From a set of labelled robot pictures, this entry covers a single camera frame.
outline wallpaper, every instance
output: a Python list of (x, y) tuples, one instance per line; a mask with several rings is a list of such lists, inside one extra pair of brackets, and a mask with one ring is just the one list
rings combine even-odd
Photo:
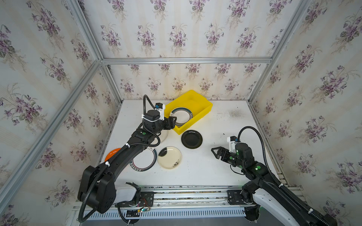
[(193, 89), (211, 100), (248, 99), (266, 64), (112, 65), (123, 99), (174, 100)]
[(0, 1), (0, 188), (93, 58), (61, 1)]
[(11, 201), (0, 225), (66, 225), (82, 173), (97, 163), (116, 109), (106, 82), (97, 73)]
[(362, 220), (361, 21), (361, 1), (312, 1), (252, 103), (290, 183), (339, 226)]
[(79, 0), (104, 57), (271, 56), (299, 0)]

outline yellow plastic container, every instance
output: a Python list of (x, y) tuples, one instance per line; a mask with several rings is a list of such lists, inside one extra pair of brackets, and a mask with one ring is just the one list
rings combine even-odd
[(180, 135), (188, 128), (190, 128), (190, 126), (192, 126), (195, 122), (197, 122), (207, 113), (209, 113), (212, 108), (212, 103), (202, 95), (196, 93), (195, 91), (189, 90), (180, 97), (178, 97), (176, 100), (166, 105), (165, 117), (169, 117), (171, 111), (177, 107), (188, 108), (193, 115), (193, 118), (190, 119), (183, 126), (181, 127), (175, 126), (175, 128), (173, 129), (176, 131), (178, 135)]

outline white table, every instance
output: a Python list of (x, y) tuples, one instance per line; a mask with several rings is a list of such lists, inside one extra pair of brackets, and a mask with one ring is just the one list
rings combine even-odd
[[(168, 104), (170, 101), (152, 101), (153, 104), (157, 102)], [(237, 136), (244, 126), (257, 128), (248, 105), (245, 101), (211, 102), (213, 104), (211, 111), (189, 128), (202, 135), (203, 143), (200, 147), (186, 148), (181, 143), (181, 135), (173, 130), (170, 130), (167, 139), (156, 147), (157, 153), (167, 146), (177, 147), (182, 154), (179, 166), (166, 170), (156, 162), (151, 169), (137, 172), (128, 164), (115, 184), (134, 182), (139, 186), (242, 186), (247, 183), (249, 180), (245, 176), (233, 173), (229, 164), (216, 159), (211, 149), (219, 146), (229, 149), (227, 137)], [(146, 110), (150, 109), (151, 106), (146, 102)], [(102, 161), (110, 151), (122, 147), (128, 141), (141, 123), (142, 113), (142, 101), (125, 100), (123, 102)], [(256, 161), (264, 163), (260, 140), (254, 131), (246, 129), (241, 134), (240, 140), (253, 150)], [(266, 157), (270, 169), (276, 175), (268, 152)], [(233, 168), (233, 170), (240, 172), (238, 168)]]

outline black plate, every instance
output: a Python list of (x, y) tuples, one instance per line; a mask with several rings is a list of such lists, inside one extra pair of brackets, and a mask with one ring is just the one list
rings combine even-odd
[(182, 144), (190, 149), (195, 149), (201, 146), (202, 136), (196, 130), (187, 130), (182, 134)]

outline stack of plates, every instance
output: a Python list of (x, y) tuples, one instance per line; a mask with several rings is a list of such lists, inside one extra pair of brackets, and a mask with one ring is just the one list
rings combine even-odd
[(170, 116), (177, 117), (175, 124), (178, 127), (183, 126), (193, 117), (192, 112), (185, 107), (177, 107), (173, 109), (170, 113)]

